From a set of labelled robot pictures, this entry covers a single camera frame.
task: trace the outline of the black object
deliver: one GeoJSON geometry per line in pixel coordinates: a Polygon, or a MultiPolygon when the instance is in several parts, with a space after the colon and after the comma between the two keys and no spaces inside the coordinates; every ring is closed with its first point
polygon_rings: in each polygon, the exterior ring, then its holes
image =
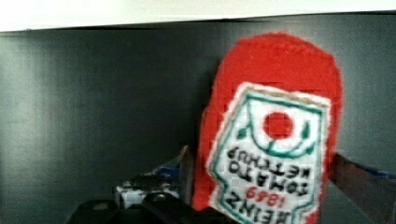
{"type": "Polygon", "coordinates": [[[81,204],[67,224],[119,223],[116,214],[119,208],[110,200],[92,200],[81,204]]]}
{"type": "Polygon", "coordinates": [[[218,211],[207,208],[197,212],[180,199],[168,193],[153,193],[142,202],[143,211],[150,223],[163,224],[234,224],[218,211]]]}

